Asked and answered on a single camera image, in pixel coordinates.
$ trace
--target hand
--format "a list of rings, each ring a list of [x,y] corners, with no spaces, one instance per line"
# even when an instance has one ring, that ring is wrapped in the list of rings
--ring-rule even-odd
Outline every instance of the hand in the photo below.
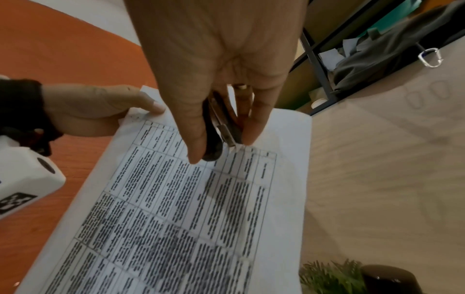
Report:
[[[246,84],[236,98],[242,141],[265,127],[294,60],[307,0],[125,0],[161,97],[191,163],[206,148],[202,101],[213,89]]]
[[[44,110],[53,125],[72,136],[112,136],[131,107],[161,114],[165,107],[133,86],[43,85]]]

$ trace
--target white paper on shelf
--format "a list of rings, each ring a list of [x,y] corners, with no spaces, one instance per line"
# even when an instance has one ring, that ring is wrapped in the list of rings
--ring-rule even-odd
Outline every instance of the white paper on shelf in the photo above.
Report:
[[[16,293],[300,293],[310,136],[275,109],[253,147],[190,165],[169,110],[132,109]]]

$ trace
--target orange table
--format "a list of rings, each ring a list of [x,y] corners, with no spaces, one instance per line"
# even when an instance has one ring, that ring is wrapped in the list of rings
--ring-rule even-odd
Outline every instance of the orange table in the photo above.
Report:
[[[2,0],[0,40],[1,75],[156,87],[138,45],[34,2]],[[109,141],[65,136],[52,144],[66,184],[0,221],[0,293],[14,292]]]

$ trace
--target white device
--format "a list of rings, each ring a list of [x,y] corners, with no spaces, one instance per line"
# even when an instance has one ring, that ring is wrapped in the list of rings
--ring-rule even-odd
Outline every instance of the white device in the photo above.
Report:
[[[0,219],[55,192],[65,180],[49,158],[0,136]]]

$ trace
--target black sleeve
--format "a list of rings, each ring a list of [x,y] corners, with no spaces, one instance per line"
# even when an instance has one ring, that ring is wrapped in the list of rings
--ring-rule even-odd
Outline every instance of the black sleeve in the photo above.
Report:
[[[63,134],[52,124],[44,109],[42,84],[34,80],[0,80],[0,136],[7,135],[21,146],[49,156],[49,142]],[[42,129],[37,137],[35,129]]]

